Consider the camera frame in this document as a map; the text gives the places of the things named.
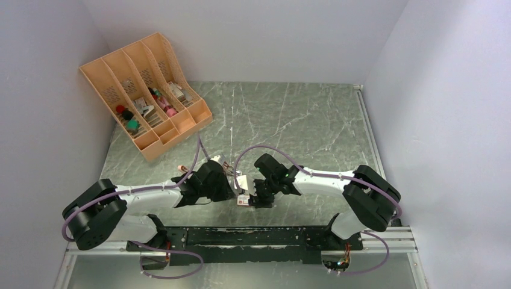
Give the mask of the small staple box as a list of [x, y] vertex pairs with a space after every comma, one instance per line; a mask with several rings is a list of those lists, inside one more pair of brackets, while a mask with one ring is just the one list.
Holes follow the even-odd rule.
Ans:
[[238, 206], [249, 207], [251, 205], [251, 195], [249, 195], [249, 194], [238, 195], [236, 204]]

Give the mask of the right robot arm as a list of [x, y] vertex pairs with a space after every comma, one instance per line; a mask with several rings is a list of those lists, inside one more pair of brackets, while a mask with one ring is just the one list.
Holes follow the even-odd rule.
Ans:
[[325, 233], [325, 242], [332, 249], [340, 249], [364, 229], [384, 232], [401, 211], [400, 193], [367, 165], [347, 172], [328, 172], [304, 166], [286, 167], [272, 155], [263, 154], [254, 166], [263, 178], [240, 175], [235, 185], [249, 194], [252, 206], [269, 208], [278, 193], [345, 199], [349, 208], [332, 217]]

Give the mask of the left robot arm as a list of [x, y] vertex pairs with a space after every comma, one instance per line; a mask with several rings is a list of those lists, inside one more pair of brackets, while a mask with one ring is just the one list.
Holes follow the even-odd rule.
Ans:
[[63, 235], [79, 250], [117, 241], [165, 249], [172, 242], [151, 210], [197, 205], [201, 198], [212, 202], [234, 198], [224, 168], [215, 161], [159, 184], [129, 187], [100, 179], [63, 210]]

